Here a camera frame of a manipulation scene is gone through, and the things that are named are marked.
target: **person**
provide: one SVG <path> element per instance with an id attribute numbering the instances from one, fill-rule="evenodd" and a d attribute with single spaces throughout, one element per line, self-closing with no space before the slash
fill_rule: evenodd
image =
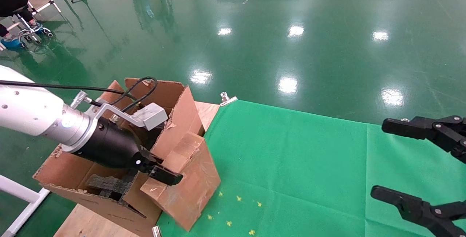
<path id="1" fill-rule="evenodd" d="M 0 0 L 0 17 L 11 16 L 13 11 L 27 6 L 28 1 L 29 0 Z M 23 9 L 18 12 L 18 14 L 28 21 L 32 28 L 40 26 L 29 10 Z M 2 24 L 0 24 L 0 37 L 2 37 L 0 42 L 6 48 L 18 48 L 21 46 L 21 42 L 17 36 L 11 34 Z"/>

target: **metal clip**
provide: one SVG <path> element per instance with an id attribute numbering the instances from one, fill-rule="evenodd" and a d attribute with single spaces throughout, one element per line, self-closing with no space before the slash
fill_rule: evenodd
<path id="1" fill-rule="evenodd" d="M 154 234 L 154 237 L 162 237 L 162 232 L 160 231 L 160 227 L 154 226 L 152 228 L 152 233 Z"/>
<path id="2" fill-rule="evenodd" d="M 220 107 L 226 106 L 232 103 L 233 101 L 238 100 L 236 96 L 234 96 L 233 98 L 228 97 L 228 94 L 226 94 L 226 92 L 220 93 L 220 96 L 222 97 L 222 103 L 220 103 Z"/>

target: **black cable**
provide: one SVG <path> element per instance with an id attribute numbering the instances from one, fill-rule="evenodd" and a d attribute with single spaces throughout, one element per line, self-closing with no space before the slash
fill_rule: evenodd
<path id="1" fill-rule="evenodd" d="M 95 100 L 91 101 L 89 104 L 94 105 L 94 106 L 97 106 L 97 107 L 102 106 L 102 103 L 97 102 L 97 101 L 95 101 Z"/>
<path id="2" fill-rule="evenodd" d="M 52 89 L 65 89 L 65 90 L 89 90 L 89 91 L 106 91 L 111 93 L 117 94 L 124 94 L 125 96 L 129 97 L 130 99 L 136 100 L 136 98 L 128 93 L 118 90 L 106 89 L 106 88 L 99 88 L 99 87 L 89 87 L 89 86 L 67 86 L 67 85 L 59 85 L 59 84 L 41 84 L 41 83 L 33 83 L 33 82 L 21 82 L 21 81 L 8 81 L 8 80 L 0 80 L 0 85 L 8 85 L 8 86 L 23 86 L 23 87 L 38 87 L 38 88 L 52 88 Z"/>
<path id="3" fill-rule="evenodd" d="M 134 87 L 136 85 L 138 85 L 139 83 L 141 83 L 143 80 L 146 80 L 146 79 L 151 79 L 151 80 L 155 81 L 156 86 L 157 86 L 157 80 L 155 78 L 153 78 L 153 77 L 147 76 L 147 77 L 144 77 L 144 78 L 140 78 L 140 79 L 138 79 L 138 81 L 135 82 L 135 84 L 133 84 L 133 86 L 131 86 L 127 91 L 125 91 L 118 99 L 116 99 L 115 101 L 110 103 L 110 105 L 115 105 L 116 103 L 118 103 L 118 101 L 121 101 L 125 96 L 130 94 L 130 92 L 134 89 Z"/>
<path id="4" fill-rule="evenodd" d="M 145 94 L 144 96 L 141 97 L 141 99 L 138 99 L 136 100 L 135 102 L 131 103 L 130 105 L 128 105 L 126 108 L 122 109 L 121 111 L 122 112 L 126 112 L 128 111 L 130 108 L 133 108 L 134 106 L 136 106 L 139 102 L 141 102 L 142 100 L 144 100 L 145 98 L 147 98 L 151 93 L 154 92 L 155 88 L 157 88 L 157 80 L 155 78 L 152 78 L 152 77 L 149 77 L 150 79 L 152 79 L 154 81 L 154 86 L 152 87 L 152 89 L 150 89 L 150 91 Z"/>

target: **blue shoe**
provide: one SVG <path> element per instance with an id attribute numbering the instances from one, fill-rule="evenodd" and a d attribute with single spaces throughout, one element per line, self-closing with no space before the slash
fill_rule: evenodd
<path id="1" fill-rule="evenodd" d="M 3 44 L 3 46 L 5 46 L 5 48 L 8 48 L 9 50 L 22 48 L 21 41 L 18 38 L 14 38 L 12 40 L 2 39 L 0 42 Z"/>

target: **metal bracket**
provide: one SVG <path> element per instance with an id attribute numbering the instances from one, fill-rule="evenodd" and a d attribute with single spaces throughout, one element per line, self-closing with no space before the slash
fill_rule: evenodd
<path id="1" fill-rule="evenodd" d="M 136 111 L 133 115 L 122 112 L 117 107 L 108 104 L 104 99 L 98 98 L 95 100 L 99 103 L 102 103 L 102 106 L 91 106 L 85 114 L 88 114 L 94 119 L 99 119 L 105 111 L 111 111 L 117 116 L 127 120 L 128 122 L 134 124 L 137 127 L 144 127 L 148 131 L 157 127 L 160 123 L 163 123 L 168 119 L 167 113 L 165 110 L 155 103 L 150 103 L 144 108 Z"/>

